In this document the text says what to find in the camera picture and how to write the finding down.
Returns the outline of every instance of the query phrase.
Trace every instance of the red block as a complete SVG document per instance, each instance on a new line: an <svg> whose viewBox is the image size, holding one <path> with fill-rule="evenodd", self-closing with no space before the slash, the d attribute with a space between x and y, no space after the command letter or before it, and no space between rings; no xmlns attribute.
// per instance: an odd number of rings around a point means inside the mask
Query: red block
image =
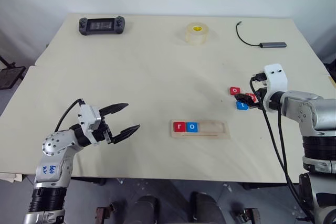
<svg viewBox="0 0 336 224"><path fill-rule="evenodd" d="M254 102L257 101L257 98L256 98L256 96L254 94L252 94L252 93L246 93L246 95L249 95Z"/></svg>
<svg viewBox="0 0 336 224"><path fill-rule="evenodd" d="M240 94L240 88L238 88L238 87L230 87L230 94L232 94L232 95Z"/></svg>
<svg viewBox="0 0 336 224"><path fill-rule="evenodd" d="M185 122L174 122L175 132L185 132Z"/></svg>

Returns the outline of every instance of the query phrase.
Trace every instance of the cable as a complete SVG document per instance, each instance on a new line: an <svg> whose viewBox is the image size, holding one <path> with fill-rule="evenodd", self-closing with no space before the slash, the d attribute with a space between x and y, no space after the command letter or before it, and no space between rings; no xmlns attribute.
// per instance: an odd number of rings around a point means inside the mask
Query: cable
<svg viewBox="0 0 336 224"><path fill-rule="evenodd" d="M257 94L255 88L253 87L253 81L254 79L251 78L250 79L250 87L251 87L251 90L253 92L253 94L256 96L256 98L258 99L258 102L260 104L260 108L263 112L263 115L264 115L264 118L265 118L265 121L266 121L266 124L267 124L267 128L268 128L268 131L269 131L269 134L270 134L270 137L271 137L271 140L272 140L272 144L273 144L273 148L274 148L274 151L277 155L277 158L278 158L278 161L280 163L280 166L282 168L282 170L284 171L285 173L285 178L286 178L286 182L287 182L287 185L288 185L288 188L290 190L290 192L292 193L295 201L297 202L297 204L300 206L300 208L302 209L302 211L306 214L307 218L312 222L314 223L314 217L312 216L312 214L302 205L300 199L299 199L299 196L298 196L298 193L296 192L295 188L294 188L294 185L293 185L293 182L291 181L289 175L288 175L288 171L287 171L287 159L286 159L286 152L285 152L285 144L283 142L283 135L282 135L282 128L281 128L281 120L278 121L278 126L279 126L279 135L280 135L280 142L281 142L281 150L282 150L282 154L283 154L283 157L284 157L284 162L282 162L281 160L281 157L280 157L280 154L279 154L279 151L278 151L278 148L277 148L277 144L275 142L275 139L274 139L274 135L273 135L273 131L272 131L272 128L271 128L271 125L269 123L269 120L268 120L268 116L266 114L266 110L265 110L265 107L264 107L264 104L263 102L261 101L261 98L260 96Z"/></svg>
<svg viewBox="0 0 336 224"><path fill-rule="evenodd" d="M81 106L82 104L85 104L85 102L84 102L83 99L77 99L76 101L74 101L74 102L70 105L70 107L64 112L64 114L61 116L61 118L59 119L58 124L57 124L57 126L56 126L56 128L55 128L55 132L58 131L58 129L59 129L59 127L61 126L61 123L63 122L64 118L67 116L67 114L69 113L69 111L70 111L70 110L71 110L77 103L78 103L80 106Z"/></svg>
<svg viewBox="0 0 336 224"><path fill-rule="evenodd" d="M238 25L240 25L240 23L241 23L241 21L239 21L239 22L237 23L237 25L236 25L236 32L237 32L238 38L239 38L242 42L244 42L245 44L247 44L247 45L249 45L249 46L252 46L252 47L260 47L260 45L253 45L253 44L247 43L247 42L245 42L245 41L240 37L239 32L238 32Z"/></svg>

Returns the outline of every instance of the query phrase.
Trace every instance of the gray floor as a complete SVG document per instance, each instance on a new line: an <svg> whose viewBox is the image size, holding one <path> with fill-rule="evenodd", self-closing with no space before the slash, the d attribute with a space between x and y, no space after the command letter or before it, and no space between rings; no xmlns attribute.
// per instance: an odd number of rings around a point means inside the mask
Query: gray floor
<svg viewBox="0 0 336 224"><path fill-rule="evenodd" d="M15 89L0 90L0 115ZM0 223L21 223L33 191L34 176L13 184L0 180ZM236 223L230 212L238 208L258 208L261 223L306 223L287 187L244 190L238 183L160 179L108 179L103 186L72 180L67 191L66 224L94 223L97 207L117 202L118 211L105 223L122 223L129 208L141 196L151 194L160 200L160 223L187 222L190 193L211 195L220 205L228 224Z"/></svg>

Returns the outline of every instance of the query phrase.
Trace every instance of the clear tape roll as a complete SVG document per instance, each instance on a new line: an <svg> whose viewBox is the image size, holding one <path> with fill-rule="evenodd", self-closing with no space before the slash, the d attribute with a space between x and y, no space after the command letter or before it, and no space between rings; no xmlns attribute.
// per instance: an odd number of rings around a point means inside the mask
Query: clear tape roll
<svg viewBox="0 0 336 224"><path fill-rule="evenodd" d="M209 28L203 23L190 23L185 29L185 41L191 45L200 45L206 41Z"/></svg>

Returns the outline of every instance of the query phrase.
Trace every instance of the white table surface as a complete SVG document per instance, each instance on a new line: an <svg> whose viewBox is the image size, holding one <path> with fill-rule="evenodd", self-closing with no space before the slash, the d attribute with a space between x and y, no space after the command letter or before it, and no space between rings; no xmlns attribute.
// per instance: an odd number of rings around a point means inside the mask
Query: white table surface
<svg viewBox="0 0 336 224"><path fill-rule="evenodd" d="M264 65L282 64L289 89L336 97L323 64L290 19L125 16L122 35L82 36L81 17L67 17L49 47L30 67L0 117L0 172L35 173L41 143L77 98L98 107L127 102L106 117L112 132L141 124L117 145L88 146L75 157L74 176L284 182L259 110L239 111L230 86L250 92L249 79ZM285 41L287 48L260 49L250 43ZM184 42L190 22L209 26L200 46ZM62 124L77 123L77 109ZM175 139L172 119L226 121L231 139ZM277 115L270 114L277 135ZM289 174L303 172L298 124L284 118Z"/></svg>

